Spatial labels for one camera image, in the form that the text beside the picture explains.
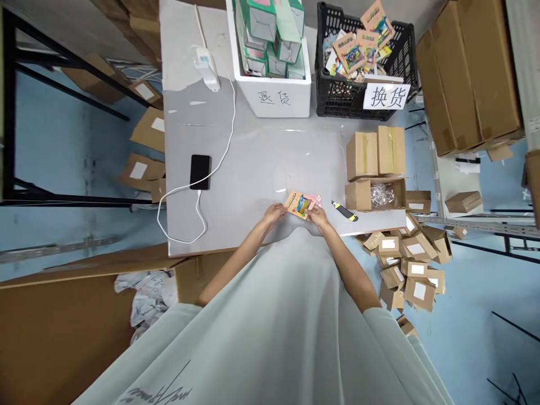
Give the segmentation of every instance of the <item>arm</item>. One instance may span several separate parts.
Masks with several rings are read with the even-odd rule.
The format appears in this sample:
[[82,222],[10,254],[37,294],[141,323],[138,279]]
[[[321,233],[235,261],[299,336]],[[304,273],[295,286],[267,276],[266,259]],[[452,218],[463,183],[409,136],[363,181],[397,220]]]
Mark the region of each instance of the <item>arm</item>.
[[195,305],[205,307],[255,257],[268,232],[286,212],[287,209],[282,204],[272,204],[266,210],[263,219],[255,225],[240,247],[207,284]]
[[345,289],[356,303],[360,312],[364,312],[369,308],[381,308],[381,301],[370,278],[350,250],[345,246],[334,227],[328,222],[325,211],[316,205],[313,207],[313,210],[308,211],[308,217],[310,221],[313,221],[317,225],[320,233],[325,237]]

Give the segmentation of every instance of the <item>small cardboard box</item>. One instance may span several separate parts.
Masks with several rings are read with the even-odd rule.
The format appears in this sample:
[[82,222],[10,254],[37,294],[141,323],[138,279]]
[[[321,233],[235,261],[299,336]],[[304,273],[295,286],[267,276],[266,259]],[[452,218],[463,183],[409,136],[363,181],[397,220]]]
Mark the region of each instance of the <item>small cardboard box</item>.
[[396,258],[396,257],[382,257],[380,254],[378,253],[375,253],[375,256],[377,256],[377,261],[379,262],[379,265],[381,265],[381,267],[383,269],[386,269],[386,268],[389,268],[389,267],[392,267],[392,266],[399,266],[399,262],[401,261],[400,258]]
[[431,191],[407,191],[407,211],[416,214],[431,213]]
[[479,191],[467,191],[454,195],[445,203],[449,212],[466,214],[482,205],[482,197]]
[[392,309],[401,309],[401,312],[403,312],[403,308],[405,307],[404,297],[405,295],[403,291],[391,290],[386,286],[385,283],[381,283],[381,293],[379,294],[379,298],[384,301],[387,310],[391,311]]
[[450,225],[446,225],[444,227],[444,229],[446,229],[448,231],[448,233],[450,234],[450,237],[453,237],[454,239],[461,239],[461,240],[465,239],[465,236],[469,232],[465,228],[453,227],[453,226],[450,226]]
[[510,149],[508,146],[500,146],[493,149],[486,149],[486,152],[488,153],[489,158],[491,161],[501,161],[505,159],[510,159],[514,157],[514,154],[512,153],[512,149]]
[[[130,81],[120,70],[112,66],[98,54],[92,53],[90,55],[85,55],[83,59],[121,85],[125,87],[130,85]],[[84,69],[63,67],[62,72],[64,72],[64,74],[83,92],[88,93],[107,104],[114,104],[116,101],[125,97],[123,93],[120,93],[118,90],[109,86],[107,83]]]
[[402,236],[412,236],[420,230],[420,224],[416,220],[415,216],[411,213],[408,212],[406,214],[405,221],[407,223],[407,227],[399,230],[399,233],[401,233]]
[[[395,200],[391,205],[372,208],[371,185],[376,183],[388,184],[392,189]],[[405,193],[403,177],[362,178],[345,186],[345,208],[363,212],[405,209]]]
[[428,280],[419,281],[408,278],[405,285],[405,299],[411,304],[431,312],[435,302],[435,285]]
[[120,175],[120,182],[138,190],[151,191],[150,181],[163,178],[164,175],[165,163],[131,154]]
[[444,229],[426,226],[422,228],[422,233],[437,251],[435,260],[439,264],[450,263],[452,259],[452,247],[448,239],[448,233]]
[[399,236],[383,236],[381,239],[379,239],[377,251],[381,257],[400,257]]
[[437,257],[437,251],[421,231],[410,238],[404,238],[402,242],[415,260],[431,261]]
[[418,262],[412,259],[402,259],[401,272],[407,277],[427,278],[428,264],[424,262]]
[[139,80],[129,86],[129,89],[144,98],[158,110],[163,110],[163,97],[161,94],[146,80]]
[[427,279],[435,286],[435,293],[440,295],[446,294],[446,279],[444,278],[444,271],[434,269],[433,267],[428,267],[426,274]]
[[379,126],[379,174],[405,175],[405,131],[401,127]]
[[347,180],[355,181],[363,176],[378,176],[377,133],[356,132],[347,143]]
[[374,232],[363,242],[366,249],[374,251],[379,245],[379,241],[384,237],[382,232]]
[[133,130],[131,140],[165,153],[165,121],[163,111],[149,107]]
[[150,192],[152,193],[152,202],[159,203],[161,197],[167,194],[167,179],[160,178],[159,180],[152,180],[150,182]]
[[405,277],[399,271],[399,266],[384,269],[381,271],[381,277],[383,283],[391,290],[401,290],[405,286]]

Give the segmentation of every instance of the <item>white table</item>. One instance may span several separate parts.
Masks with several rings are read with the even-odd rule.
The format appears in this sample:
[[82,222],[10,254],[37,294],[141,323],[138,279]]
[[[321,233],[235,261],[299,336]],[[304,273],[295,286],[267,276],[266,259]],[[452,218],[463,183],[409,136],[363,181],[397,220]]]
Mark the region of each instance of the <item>white table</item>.
[[[194,80],[192,62],[182,53],[189,48],[177,38],[199,35],[194,17],[187,18],[192,6],[179,2],[161,2],[161,42],[165,77],[165,141],[167,188],[189,184],[191,155],[210,155],[212,167],[221,159],[231,130],[232,89],[228,79],[220,77],[221,90],[209,91]],[[200,8],[203,30],[211,51],[219,49],[224,65],[231,65],[223,50],[228,42],[226,12]],[[314,46],[308,36],[308,47]],[[307,119],[259,119],[244,95],[237,91],[237,116],[231,148],[223,165],[210,179],[210,190],[201,195],[201,210],[208,230],[189,245],[171,241],[169,255],[190,255],[238,247],[266,210],[276,202],[285,202],[291,190],[320,194],[329,221],[341,235],[357,235],[375,230],[406,226],[403,210],[358,213],[351,222],[331,205],[345,203],[345,145],[355,131],[373,131],[377,121],[317,117],[315,87],[312,88],[311,115]],[[169,234],[191,241],[202,230],[195,212],[197,192],[180,191],[167,198]],[[314,235],[316,227],[288,214],[265,239],[265,243],[287,237],[294,228],[306,226]]]

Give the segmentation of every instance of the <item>white charging cable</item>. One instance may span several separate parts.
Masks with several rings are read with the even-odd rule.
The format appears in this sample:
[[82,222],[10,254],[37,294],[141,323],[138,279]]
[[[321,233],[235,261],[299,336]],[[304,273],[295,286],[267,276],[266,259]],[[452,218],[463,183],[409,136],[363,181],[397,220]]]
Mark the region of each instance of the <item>white charging cable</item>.
[[[215,55],[213,55],[207,48],[205,47],[202,47],[202,46],[199,46],[199,45],[192,45],[190,48],[202,48],[202,49],[205,49],[206,51],[208,51],[209,54],[211,54],[212,56],[215,57]],[[225,153],[223,154],[223,156],[221,157],[221,160],[219,161],[219,164],[216,166],[216,168],[214,170],[212,170],[210,172],[209,175],[207,175],[205,178],[202,178],[200,179],[199,181],[196,181],[195,183],[191,183],[191,184],[187,184],[185,186],[182,186],[182,187],[177,187],[177,188],[174,188],[172,189],[171,191],[167,192],[163,197],[160,198],[159,200],[159,205],[157,206],[157,224],[159,225],[159,227],[161,228],[161,230],[163,231],[163,233],[165,234],[165,236],[169,239],[169,240],[172,240],[172,241],[175,241],[175,242],[178,242],[178,243],[182,243],[182,244],[192,244],[194,242],[196,242],[202,235],[204,235],[204,233],[206,232],[206,223],[204,222],[204,218],[203,218],[203,215],[201,214],[201,211],[199,211],[199,207],[200,207],[200,201],[201,201],[201,190],[199,190],[198,192],[198,196],[197,196],[197,203],[195,204],[195,210],[197,211],[197,214],[199,215],[199,218],[201,219],[201,222],[202,222],[202,226],[203,226],[203,230],[201,232],[201,234],[199,236],[197,236],[197,238],[195,238],[194,240],[192,240],[191,242],[185,242],[185,241],[181,241],[179,239],[175,239],[173,237],[170,237],[169,234],[167,233],[167,231],[165,230],[165,228],[163,228],[163,226],[161,225],[161,222],[159,221],[159,213],[161,212],[161,203],[163,202],[163,200],[165,198],[167,198],[168,196],[171,196],[172,194],[176,194],[178,191],[182,191],[184,190],[185,188],[187,187],[190,187],[190,186],[193,186],[197,183],[200,183],[201,181],[203,180],[206,180],[207,178],[209,178],[210,176],[212,176],[212,174],[214,174],[215,172],[218,171],[218,169],[221,167],[221,163],[223,163],[223,159],[225,159],[225,156],[227,155],[227,152],[229,152],[229,147],[231,145],[231,139],[232,139],[232,135],[234,134],[235,132],[235,117],[236,117],[236,91],[235,91],[235,86],[232,84],[232,80],[231,80],[231,77],[229,76],[229,71],[227,69],[227,65],[224,63],[224,61],[218,57],[218,59],[221,60],[221,62],[223,63],[223,67],[225,68],[225,72],[227,73],[227,79],[229,79],[229,82],[231,84],[231,88],[232,88],[232,106],[233,106],[233,114],[232,114],[232,120],[231,120],[231,134],[229,135],[229,140],[227,142],[227,147],[225,148]]]

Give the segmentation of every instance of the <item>hand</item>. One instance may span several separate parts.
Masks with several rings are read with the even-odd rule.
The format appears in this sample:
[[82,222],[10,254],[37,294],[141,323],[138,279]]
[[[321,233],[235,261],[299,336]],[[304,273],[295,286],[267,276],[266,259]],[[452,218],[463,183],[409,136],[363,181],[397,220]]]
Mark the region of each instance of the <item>hand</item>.
[[261,223],[268,227],[268,230],[270,231],[274,228],[276,222],[283,218],[286,213],[287,208],[285,208],[282,203],[278,202],[272,204],[264,213]]
[[325,211],[318,205],[314,205],[312,210],[307,212],[308,221],[317,225],[317,229],[322,233],[323,229],[330,225],[328,218],[326,218]]

